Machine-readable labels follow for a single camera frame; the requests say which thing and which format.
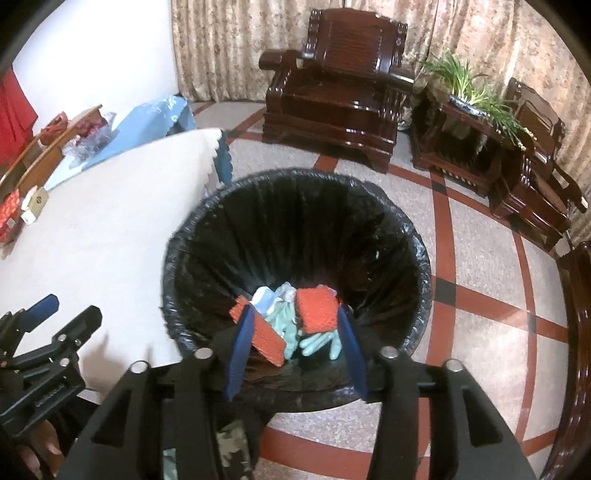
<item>patterned curtain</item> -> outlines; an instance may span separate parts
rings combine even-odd
[[[591,85],[552,26],[525,0],[172,0],[181,93],[192,100],[263,100],[266,48],[300,48],[310,8],[370,10],[408,24],[405,62],[415,73],[445,50],[490,75],[499,94],[511,77],[530,85],[567,127],[558,161],[591,196]],[[591,238],[577,212],[573,239]]]
[[[338,0],[172,0],[180,92],[191,100],[264,100],[268,48],[301,48],[311,8]]]

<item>person's hand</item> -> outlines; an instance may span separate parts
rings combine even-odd
[[[53,476],[56,476],[61,464],[64,462],[64,455],[60,450],[60,443],[53,425],[47,420],[42,422],[31,432],[28,438],[30,448],[27,445],[18,445],[17,452],[31,472],[37,475],[41,469],[39,457],[49,466]]]

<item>black garbage bag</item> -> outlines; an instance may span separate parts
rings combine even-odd
[[[183,355],[233,325],[239,295],[266,285],[322,283],[358,323],[411,354],[431,309],[427,250],[404,212],[374,184],[316,170],[240,179],[204,200],[168,243],[163,313]],[[277,368],[254,349],[241,397],[273,411],[322,410],[358,398],[343,354],[298,349]]]

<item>green plant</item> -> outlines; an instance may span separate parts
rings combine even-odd
[[[529,132],[515,119],[509,106],[494,95],[487,85],[474,84],[474,79],[487,76],[486,74],[471,74],[469,61],[463,64],[450,52],[445,52],[440,58],[435,57],[433,61],[424,61],[423,67],[441,79],[452,95],[484,112],[497,130],[505,134],[520,149],[525,149],[518,134],[522,130],[528,134]]]

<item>camouflage fabric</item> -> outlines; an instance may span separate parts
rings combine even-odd
[[[216,433],[216,437],[225,478],[252,480],[251,456],[242,421],[229,423]],[[164,480],[178,480],[176,453],[174,448],[163,451]]]

